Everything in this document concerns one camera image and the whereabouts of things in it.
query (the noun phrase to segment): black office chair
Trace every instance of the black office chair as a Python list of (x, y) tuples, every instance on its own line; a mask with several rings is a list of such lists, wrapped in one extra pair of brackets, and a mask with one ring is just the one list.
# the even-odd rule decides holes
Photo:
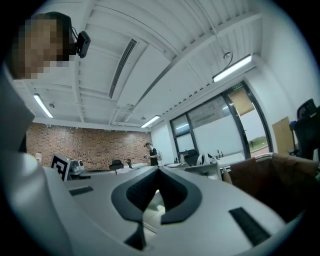
[(297, 121), (291, 124), (298, 140), (296, 156), (312, 160), (314, 150), (318, 149), (320, 159), (320, 106), (309, 99), (297, 110)]
[(184, 161), (189, 166), (195, 166), (197, 164), (197, 160), (199, 158), (199, 153), (195, 149), (187, 150), (187, 155), (184, 156)]
[(124, 164), (120, 160), (112, 160), (112, 164), (109, 165), (110, 170), (118, 170), (122, 169), (124, 167)]
[(317, 107), (315, 105), (314, 99), (311, 98), (303, 103), (298, 110), (296, 111), (297, 120), (303, 119), (304, 117), (308, 117), (317, 112)]

